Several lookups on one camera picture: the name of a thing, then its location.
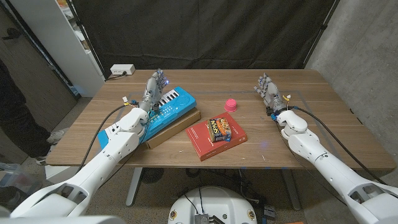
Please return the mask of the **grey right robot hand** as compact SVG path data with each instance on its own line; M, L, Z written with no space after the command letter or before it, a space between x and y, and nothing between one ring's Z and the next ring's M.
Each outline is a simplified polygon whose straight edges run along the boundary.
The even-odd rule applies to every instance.
M287 110L287 105L282 101L282 96L277 85L267 73L259 77L257 86L254 87L254 90L259 93L260 97L263 99L268 116L272 114L278 115Z

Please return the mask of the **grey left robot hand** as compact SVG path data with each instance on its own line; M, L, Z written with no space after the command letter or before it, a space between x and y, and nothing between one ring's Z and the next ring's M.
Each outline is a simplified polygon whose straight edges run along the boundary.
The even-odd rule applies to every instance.
M162 96L163 89L168 83L169 81L164 76L164 71L158 68L146 83L142 101L139 102L140 109L148 112L158 103Z

